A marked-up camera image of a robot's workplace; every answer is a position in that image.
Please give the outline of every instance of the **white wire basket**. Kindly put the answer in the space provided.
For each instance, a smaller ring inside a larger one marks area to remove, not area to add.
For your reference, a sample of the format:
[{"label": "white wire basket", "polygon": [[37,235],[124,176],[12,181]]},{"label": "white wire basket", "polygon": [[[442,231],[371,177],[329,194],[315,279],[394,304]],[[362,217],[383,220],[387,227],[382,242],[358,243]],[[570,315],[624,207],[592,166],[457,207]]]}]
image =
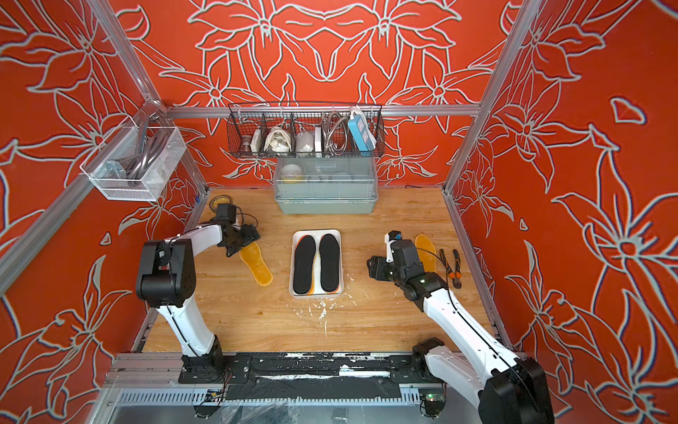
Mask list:
[{"label": "white wire basket", "polygon": [[80,169],[109,200],[158,201],[185,151],[177,127],[139,128],[128,118],[89,153]]}]

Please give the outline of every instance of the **white container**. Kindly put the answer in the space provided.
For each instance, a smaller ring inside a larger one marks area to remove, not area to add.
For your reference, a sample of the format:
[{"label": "white container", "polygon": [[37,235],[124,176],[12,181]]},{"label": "white container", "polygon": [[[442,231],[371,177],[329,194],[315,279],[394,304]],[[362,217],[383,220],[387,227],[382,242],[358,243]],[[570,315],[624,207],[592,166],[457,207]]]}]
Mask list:
[{"label": "white container", "polygon": [[[320,240],[325,234],[332,234],[339,244],[339,288],[335,293],[327,293],[320,286],[320,254],[318,252],[320,247]],[[305,235],[310,235],[315,239],[315,258],[313,259],[313,287],[308,294],[296,294],[294,292],[294,250],[297,243]],[[290,294],[296,299],[321,299],[321,298],[336,298],[344,292],[344,265],[342,263],[341,253],[341,234],[337,230],[310,230],[297,231],[292,236],[292,265],[290,265]]]},{"label": "white container", "polygon": [[124,162],[138,154],[139,150],[139,127],[129,122],[123,124],[112,132],[115,137],[111,145],[105,144],[108,140],[102,142],[89,154],[80,168],[109,200],[158,201],[186,151],[186,143],[177,127],[148,127],[147,131],[151,132],[170,132],[162,151],[140,178],[116,178],[106,161]]}]

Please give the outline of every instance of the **black wire basket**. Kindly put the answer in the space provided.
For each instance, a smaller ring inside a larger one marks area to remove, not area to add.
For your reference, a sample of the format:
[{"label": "black wire basket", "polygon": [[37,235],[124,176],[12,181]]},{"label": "black wire basket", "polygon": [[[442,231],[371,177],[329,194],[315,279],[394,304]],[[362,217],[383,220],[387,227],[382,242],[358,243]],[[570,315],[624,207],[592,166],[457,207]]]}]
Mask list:
[{"label": "black wire basket", "polygon": [[[349,109],[353,106],[358,106],[367,120],[370,132],[376,140],[374,150],[359,150],[348,126],[343,124],[350,117]],[[231,112],[226,126],[227,153],[234,157],[380,157],[384,154],[384,120],[380,105],[294,102],[272,106],[271,103],[232,103],[228,108]],[[270,147],[263,151],[264,141],[274,127],[290,133],[289,152],[274,152]],[[306,131],[314,132],[315,128],[321,128],[322,151],[297,152],[298,137]],[[243,137],[247,140],[256,130],[261,132],[261,147],[254,153],[247,143],[243,144]]]}]

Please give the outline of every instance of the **wooden surface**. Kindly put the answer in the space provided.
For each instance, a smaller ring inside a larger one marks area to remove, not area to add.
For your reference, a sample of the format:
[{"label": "wooden surface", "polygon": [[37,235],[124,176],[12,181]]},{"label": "wooden surface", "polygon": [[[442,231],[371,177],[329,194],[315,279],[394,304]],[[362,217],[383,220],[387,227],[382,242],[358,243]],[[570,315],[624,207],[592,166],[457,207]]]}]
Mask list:
[{"label": "wooden surface", "polygon": [[[284,215],[273,190],[217,189],[259,220],[258,241],[273,272],[270,286],[259,286],[238,255],[211,247],[195,258],[195,296],[207,326],[226,351],[409,351],[429,337],[453,347],[449,337],[402,290],[370,279],[365,262],[384,255],[384,234],[398,230],[414,240],[426,234],[447,259],[462,255],[460,302],[490,330],[483,303],[468,272],[459,240],[439,189],[380,189],[369,215]],[[202,220],[214,213],[206,208]],[[297,300],[289,293],[292,235],[299,230],[337,229],[342,237],[344,294],[337,299]],[[443,274],[443,267],[437,265]],[[160,315],[145,352],[180,351],[179,342]]]}]

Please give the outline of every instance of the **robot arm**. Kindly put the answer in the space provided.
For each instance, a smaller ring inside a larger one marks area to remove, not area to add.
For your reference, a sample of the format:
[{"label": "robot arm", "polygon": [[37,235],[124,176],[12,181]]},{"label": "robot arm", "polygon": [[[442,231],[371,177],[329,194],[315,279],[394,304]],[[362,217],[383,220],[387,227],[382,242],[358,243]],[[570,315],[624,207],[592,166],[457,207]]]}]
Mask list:
[{"label": "robot arm", "polygon": [[385,237],[386,257],[367,262],[370,277],[392,281],[405,298],[436,321],[462,354],[440,340],[414,347],[429,373],[478,408],[483,423],[554,423],[546,375],[531,358],[521,360],[502,346],[461,305],[447,282],[424,271],[417,249],[400,232]]},{"label": "robot arm", "polygon": [[236,206],[220,204],[216,216],[182,235],[146,242],[141,251],[136,295],[165,317],[181,344],[180,383],[212,383],[222,378],[224,357],[195,302],[193,258],[210,246],[232,256],[259,239],[251,225],[238,222]]}]

